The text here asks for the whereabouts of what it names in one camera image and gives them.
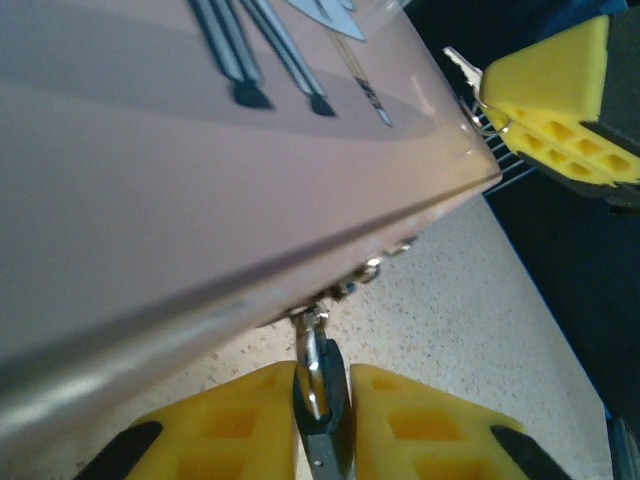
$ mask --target yellow foam pad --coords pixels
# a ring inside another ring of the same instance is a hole
[[[351,386],[357,480],[526,480],[490,431],[516,420],[370,365]]]
[[[496,109],[485,113],[497,128],[511,119],[502,135],[510,150],[594,185],[640,179],[640,158],[581,125],[600,115],[609,22],[594,18],[497,60],[480,92]]]
[[[127,480],[293,480],[295,365],[270,365],[138,419],[163,430]]]

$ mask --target printed graphic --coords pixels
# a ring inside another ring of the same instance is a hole
[[[231,81],[231,96],[238,105],[254,109],[273,109],[267,95],[260,89],[262,74],[232,0],[189,0],[205,34],[220,73]],[[239,0],[274,53],[291,76],[295,86],[304,93],[311,110],[317,115],[335,117],[327,94],[294,43],[286,27],[268,0]],[[288,0],[314,21],[322,24],[354,79],[389,127],[391,118],[382,107],[355,54],[342,35],[366,41],[347,10],[354,10],[351,0]]]

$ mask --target dark background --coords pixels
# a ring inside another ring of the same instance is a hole
[[[586,9],[570,19],[567,4],[414,0],[407,13],[454,90],[470,98],[442,48],[451,45],[485,68],[562,22],[594,15]],[[580,197],[539,172],[488,202],[605,405],[640,436],[640,215],[613,216],[604,201]]]

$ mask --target key ring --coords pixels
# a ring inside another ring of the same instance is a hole
[[[471,108],[469,108],[466,102],[462,99],[460,100],[460,105],[466,116],[471,121],[471,126],[478,134],[482,135],[483,137],[491,137],[492,135],[503,135],[509,131],[509,129],[511,128],[511,124],[513,123],[509,115],[502,112],[501,110],[498,110],[497,108],[492,107],[491,105],[484,103],[480,99],[480,91],[478,88],[473,88],[473,98],[474,102]],[[482,122],[480,122],[480,118],[478,117],[479,108],[483,108],[484,110],[493,110],[494,112],[497,112],[498,114],[504,116],[507,121],[500,130],[496,130],[495,128],[493,130],[484,130]]]

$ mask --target countertop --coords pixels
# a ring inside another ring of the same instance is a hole
[[[428,227],[377,280],[332,305],[327,333],[347,364],[374,364],[511,415],[575,480],[612,478],[603,405],[483,200]],[[72,478],[140,415],[294,356],[288,322],[246,332],[61,435],[15,475]],[[300,455],[298,478],[310,478]]]

